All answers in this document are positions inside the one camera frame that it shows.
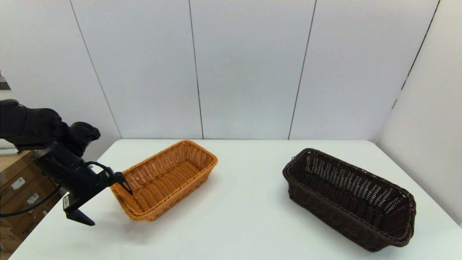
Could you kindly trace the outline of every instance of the cardboard box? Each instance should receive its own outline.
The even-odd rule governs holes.
[[[42,220],[60,199],[61,196],[59,194],[55,194],[47,202],[40,205],[38,208],[29,211],[29,213],[36,220]]]
[[[54,190],[55,185],[48,179],[48,177],[43,176],[36,178],[21,192],[16,194],[15,197],[3,204],[0,212],[6,214],[28,209],[46,198]],[[14,226],[21,220],[21,218],[22,215],[0,218],[0,227]]]
[[[23,151],[18,155],[0,156],[0,182],[7,182],[32,162],[31,151]]]
[[[19,241],[11,241],[11,240],[0,240],[0,247],[6,251],[14,251],[16,250],[22,242]]]
[[[0,205],[5,204],[8,200],[15,197],[16,194],[21,192],[27,184],[32,182],[35,178],[42,177],[42,171],[35,164],[31,163],[14,176],[4,175],[3,179],[8,179],[7,182],[1,182],[0,186]]]
[[[0,239],[9,241],[24,241],[40,221],[26,214],[16,225],[9,228],[0,227]]]

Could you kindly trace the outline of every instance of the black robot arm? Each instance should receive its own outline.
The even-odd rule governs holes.
[[[88,200],[115,183],[133,194],[122,173],[82,159],[85,148],[99,137],[98,129],[90,124],[76,122],[69,127],[52,109],[30,109],[14,99],[0,100],[0,138],[18,150],[34,150],[31,160],[69,192],[63,198],[67,218],[90,226],[95,223],[78,210]],[[95,173],[92,164],[103,170]]]

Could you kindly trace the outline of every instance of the white table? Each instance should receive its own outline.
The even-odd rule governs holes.
[[[177,141],[120,140],[99,162],[122,171]],[[218,165],[203,186],[156,221],[130,220],[106,189],[81,207],[96,226],[67,220],[58,204],[11,260],[462,259],[462,229],[371,142],[196,142],[218,157]],[[410,243],[370,253],[292,202],[281,171],[307,147],[409,190],[417,202]]]

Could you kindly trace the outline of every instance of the woven texture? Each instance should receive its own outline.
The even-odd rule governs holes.
[[[184,140],[123,172],[133,190],[111,190],[133,220],[153,221],[204,183],[218,159],[196,143]]]
[[[370,172],[305,149],[283,175],[295,203],[371,252],[403,247],[414,234],[414,197]]]

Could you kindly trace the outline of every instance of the white label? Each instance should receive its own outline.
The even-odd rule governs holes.
[[[37,193],[34,193],[34,195],[29,197],[29,199],[27,200],[27,203],[29,203],[29,205],[32,205],[37,201],[39,197],[40,196]]]
[[[23,177],[17,179],[15,182],[13,182],[13,184],[11,184],[11,188],[13,188],[13,190],[17,190],[19,189],[22,185],[24,185],[24,183],[26,183],[26,180],[24,180]]]
[[[69,196],[64,197],[64,199],[62,200],[62,204],[64,205],[64,208],[69,207]]]

